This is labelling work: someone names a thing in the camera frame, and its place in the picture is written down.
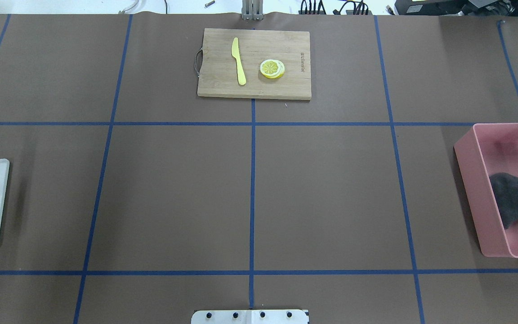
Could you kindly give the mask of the pink plastic bin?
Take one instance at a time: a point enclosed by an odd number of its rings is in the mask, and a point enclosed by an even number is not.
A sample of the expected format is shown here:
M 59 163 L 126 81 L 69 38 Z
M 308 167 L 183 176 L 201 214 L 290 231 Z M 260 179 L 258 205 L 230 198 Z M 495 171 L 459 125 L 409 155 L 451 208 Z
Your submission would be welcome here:
M 518 123 L 477 123 L 454 150 L 482 254 L 518 258 L 518 221 L 504 229 L 489 179 L 518 177 Z

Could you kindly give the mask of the yellow plastic knife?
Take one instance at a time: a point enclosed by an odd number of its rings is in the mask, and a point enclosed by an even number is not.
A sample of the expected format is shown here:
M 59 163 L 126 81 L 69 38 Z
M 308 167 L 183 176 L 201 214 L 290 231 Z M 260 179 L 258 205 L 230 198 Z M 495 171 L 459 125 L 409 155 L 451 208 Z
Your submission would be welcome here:
M 232 41 L 232 57 L 236 61 L 236 69 L 237 69 L 237 82 L 239 86 L 245 86 L 247 83 L 246 74 L 243 70 L 243 64 L 241 59 L 241 54 L 239 52 L 239 39 L 235 37 Z

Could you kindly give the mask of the grey metal bracket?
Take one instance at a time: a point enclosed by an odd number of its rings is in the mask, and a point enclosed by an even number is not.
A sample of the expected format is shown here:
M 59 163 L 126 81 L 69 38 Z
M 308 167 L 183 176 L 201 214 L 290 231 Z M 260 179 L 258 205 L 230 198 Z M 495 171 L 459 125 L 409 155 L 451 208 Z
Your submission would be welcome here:
M 243 0 L 241 14 L 243 21 L 263 20 L 263 0 Z

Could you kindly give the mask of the black equipment box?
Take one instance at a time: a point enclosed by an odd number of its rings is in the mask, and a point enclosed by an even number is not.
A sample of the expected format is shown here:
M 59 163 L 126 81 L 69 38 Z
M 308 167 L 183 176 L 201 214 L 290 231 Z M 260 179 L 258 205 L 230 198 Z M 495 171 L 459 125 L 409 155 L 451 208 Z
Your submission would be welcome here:
M 396 0 L 400 16 L 518 17 L 518 0 Z

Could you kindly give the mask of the metal base plate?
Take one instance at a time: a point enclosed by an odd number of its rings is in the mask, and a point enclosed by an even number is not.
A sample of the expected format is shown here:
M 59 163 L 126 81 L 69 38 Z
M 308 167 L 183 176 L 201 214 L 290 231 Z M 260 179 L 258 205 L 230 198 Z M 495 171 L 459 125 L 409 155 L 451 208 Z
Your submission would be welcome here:
M 200 310 L 193 313 L 192 324 L 309 324 L 308 311 L 275 310 Z

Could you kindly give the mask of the bamboo cutting board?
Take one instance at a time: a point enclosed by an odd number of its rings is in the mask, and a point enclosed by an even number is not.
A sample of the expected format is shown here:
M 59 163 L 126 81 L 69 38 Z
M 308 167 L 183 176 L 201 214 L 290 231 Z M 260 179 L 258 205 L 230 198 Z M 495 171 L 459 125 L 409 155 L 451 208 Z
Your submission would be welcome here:
M 245 86 L 238 85 L 232 41 L 239 39 Z M 311 37 L 308 31 L 270 31 L 206 28 L 201 48 L 197 95 L 206 98 L 306 100 L 311 90 Z M 284 75 L 265 78 L 261 62 L 277 59 L 284 63 Z

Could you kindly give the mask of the grey microfibre cloth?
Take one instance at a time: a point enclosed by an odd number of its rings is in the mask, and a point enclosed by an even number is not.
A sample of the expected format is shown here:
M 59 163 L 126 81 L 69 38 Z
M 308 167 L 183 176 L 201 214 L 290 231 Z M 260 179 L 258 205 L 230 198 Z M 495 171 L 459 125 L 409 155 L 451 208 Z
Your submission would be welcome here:
M 502 172 L 491 175 L 489 180 L 503 228 L 507 230 L 518 221 L 518 177 Z

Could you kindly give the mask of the yellow lemon slice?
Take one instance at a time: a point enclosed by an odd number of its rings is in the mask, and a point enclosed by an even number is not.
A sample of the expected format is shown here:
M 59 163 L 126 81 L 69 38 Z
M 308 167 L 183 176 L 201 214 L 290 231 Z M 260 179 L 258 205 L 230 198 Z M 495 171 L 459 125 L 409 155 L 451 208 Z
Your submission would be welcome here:
M 286 68 L 282 61 L 277 59 L 266 59 L 259 66 L 261 74 L 268 79 L 280 78 L 284 75 Z

